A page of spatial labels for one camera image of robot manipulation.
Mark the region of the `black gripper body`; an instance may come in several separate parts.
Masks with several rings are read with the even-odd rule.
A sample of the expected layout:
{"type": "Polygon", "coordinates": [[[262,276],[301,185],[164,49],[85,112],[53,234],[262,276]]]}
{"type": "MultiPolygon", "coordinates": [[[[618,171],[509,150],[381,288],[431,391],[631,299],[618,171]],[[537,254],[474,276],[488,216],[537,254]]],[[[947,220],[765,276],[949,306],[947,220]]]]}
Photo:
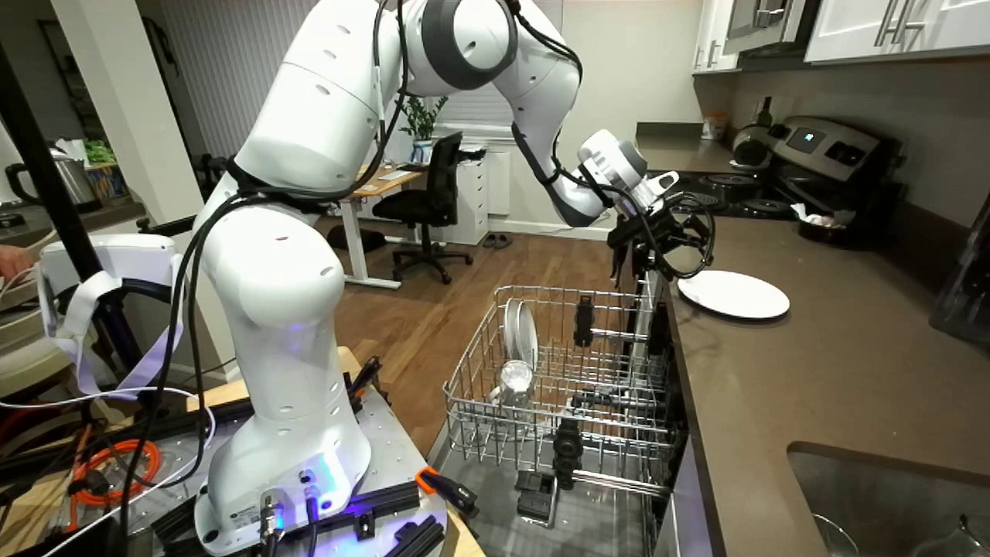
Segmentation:
{"type": "Polygon", "coordinates": [[[661,203],[652,215],[620,216],[605,248],[613,272],[691,278],[714,261],[714,216],[661,203]]]}

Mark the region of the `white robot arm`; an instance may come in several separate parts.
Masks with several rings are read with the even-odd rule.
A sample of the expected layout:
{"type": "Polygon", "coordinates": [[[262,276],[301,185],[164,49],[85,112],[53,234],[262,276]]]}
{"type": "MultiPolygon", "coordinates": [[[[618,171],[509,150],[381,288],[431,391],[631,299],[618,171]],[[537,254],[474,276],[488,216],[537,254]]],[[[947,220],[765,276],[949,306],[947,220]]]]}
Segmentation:
{"type": "Polygon", "coordinates": [[[193,502],[204,551],[236,553],[345,510],[374,449],[359,427],[333,345],[344,269],[312,216],[369,171],[382,108],[409,96],[496,86],[537,185],[569,227],[602,210],[654,254],[709,245],[665,210],[661,177],[613,134],[555,161],[580,63],[532,0],[317,0],[266,101],[193,220],[219,295],[251,417],[217,449],[193,502]]]}

